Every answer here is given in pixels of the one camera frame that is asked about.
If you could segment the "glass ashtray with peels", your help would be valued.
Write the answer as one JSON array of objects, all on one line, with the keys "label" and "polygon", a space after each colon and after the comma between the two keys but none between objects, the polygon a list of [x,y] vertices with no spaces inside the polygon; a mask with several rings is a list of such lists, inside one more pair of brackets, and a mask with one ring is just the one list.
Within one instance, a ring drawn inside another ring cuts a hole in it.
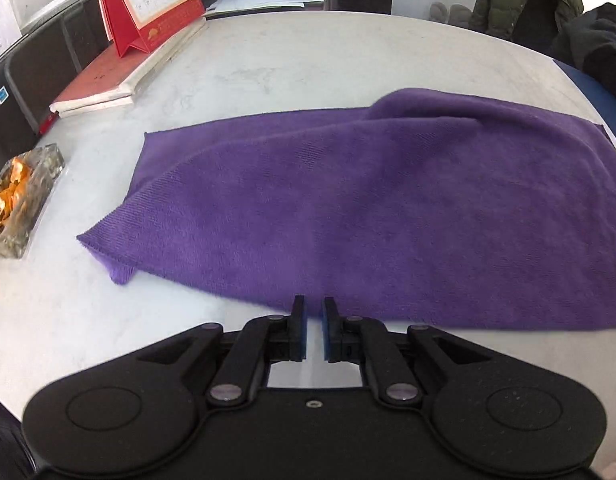
[{"label": "glass ashtray with peels", "polygon": [[55,143],[6,162],[0,171],[0,258],[20,259],[54,182],[65,167]]}]

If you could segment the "red book stack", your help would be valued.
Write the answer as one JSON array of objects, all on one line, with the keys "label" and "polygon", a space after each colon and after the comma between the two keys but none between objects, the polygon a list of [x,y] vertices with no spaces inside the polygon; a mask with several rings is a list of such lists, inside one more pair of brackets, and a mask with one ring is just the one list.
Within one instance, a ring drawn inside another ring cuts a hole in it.
[{"label": "red book stack", "polygon": [[61,92],[49,110],[58,117],[131,105],[156,75],[205,28],[206,18],[199,18],[177,32],[152,53],[138,50],[123,58],[110,46]]}]

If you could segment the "blue desk mat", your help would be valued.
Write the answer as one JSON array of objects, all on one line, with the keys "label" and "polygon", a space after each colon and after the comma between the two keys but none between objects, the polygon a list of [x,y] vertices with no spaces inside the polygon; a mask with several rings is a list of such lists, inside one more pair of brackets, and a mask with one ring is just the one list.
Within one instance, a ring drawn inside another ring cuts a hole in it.
[{"label": "blue desk mat", "polygon": [[616,131],[616,99],[614,96],[602,84],[581,73],[577,68],[558,60],[554,62],[594,106],[604,122]]}]

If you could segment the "seated man in black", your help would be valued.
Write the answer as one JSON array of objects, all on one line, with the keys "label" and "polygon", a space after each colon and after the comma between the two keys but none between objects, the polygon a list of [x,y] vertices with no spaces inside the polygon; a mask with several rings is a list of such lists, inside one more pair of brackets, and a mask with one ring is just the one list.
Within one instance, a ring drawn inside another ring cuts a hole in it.
[{"label": "seated man in black", "polygon": [[549,55],[592,77],[616,99],[616,4],[604,3],[568,22]]}]

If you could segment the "white papers on desk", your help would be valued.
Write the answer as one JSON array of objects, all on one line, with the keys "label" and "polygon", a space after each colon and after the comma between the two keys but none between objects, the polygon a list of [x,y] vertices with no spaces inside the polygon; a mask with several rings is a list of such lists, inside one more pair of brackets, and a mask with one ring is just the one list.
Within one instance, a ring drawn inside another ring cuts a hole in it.
[{"label": "white papers on desk", "polygon": [[267,9],[299,8],[324,0],[217,0],[205,12],[207,16],[235,14]]}]

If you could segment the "purple towel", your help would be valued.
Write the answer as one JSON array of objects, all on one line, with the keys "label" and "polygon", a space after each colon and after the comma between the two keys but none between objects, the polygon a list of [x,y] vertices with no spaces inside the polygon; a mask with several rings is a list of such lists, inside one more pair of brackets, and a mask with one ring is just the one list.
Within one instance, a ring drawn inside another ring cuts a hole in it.
[{"label": "purple towel", "polygon": [[538,107],[404,89],[145,136],[120,206],[79,237],[145,272],[285,308],[486,330],[616,328],[616,150]]}]

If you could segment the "grey slippers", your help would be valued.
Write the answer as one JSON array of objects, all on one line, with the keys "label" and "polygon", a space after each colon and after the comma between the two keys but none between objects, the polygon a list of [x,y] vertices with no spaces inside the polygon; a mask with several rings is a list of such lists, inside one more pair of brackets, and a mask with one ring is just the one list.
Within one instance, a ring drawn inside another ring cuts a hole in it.
[{"label": "grey slippers", "polygon": [[430,21],[461,28],[469,28],[471,18],[472,11],[462,4],[446,6],[445,3],[436,1],[430,5],[430,10],[428,10]]}]

